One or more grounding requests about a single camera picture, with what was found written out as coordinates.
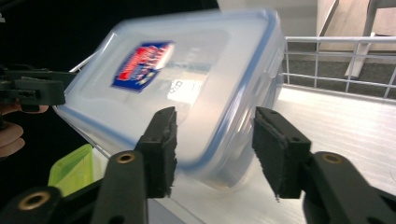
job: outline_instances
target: sticker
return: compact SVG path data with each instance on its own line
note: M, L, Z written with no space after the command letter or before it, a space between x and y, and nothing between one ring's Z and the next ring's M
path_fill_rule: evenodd
M113 86L141 92L165 67L174 47L169 41L141 44L124 60Z

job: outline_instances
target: black cloth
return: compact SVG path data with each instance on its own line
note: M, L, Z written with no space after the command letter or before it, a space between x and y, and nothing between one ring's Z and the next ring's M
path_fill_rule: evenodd
M216 0L25 0L0 12L0 63L27 63L68 71L91 55L118 22L217 8ZM17 194L47 185L50 167L86 143L50 109L14 113L6 121L24 129L25 147L0 162L0 208Z

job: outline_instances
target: blue and red label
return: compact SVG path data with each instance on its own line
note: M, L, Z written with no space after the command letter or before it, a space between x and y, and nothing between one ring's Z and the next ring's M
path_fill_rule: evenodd
M141 44L124 60L114 77L113 86L142 91L166 65L173 47L173 42Z

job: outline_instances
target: brass screw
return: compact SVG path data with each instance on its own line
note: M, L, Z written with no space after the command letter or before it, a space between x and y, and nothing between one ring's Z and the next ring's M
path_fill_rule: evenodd
M50 199L50 194L48 192L39 191L25 197L20 202L18 207L21 210L32 210L46 203L49 199Z
M118 163L128 163L133 160L134 160L134 153L131 152L121 154L117 157Z
M326 162L333 163L333 164L340 164L343 162L343 159L341 159L340 156L332 153L325 153L322 155L322 159L325 160Z

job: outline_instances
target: clear plastic container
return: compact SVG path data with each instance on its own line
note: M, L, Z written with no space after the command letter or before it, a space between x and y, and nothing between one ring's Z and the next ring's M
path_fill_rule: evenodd
M55 109L112 155L134 149L153 114L175 106L177 169L228 188L253 157L255 106L272 107L280 90L284 43L272 9L124 21Z

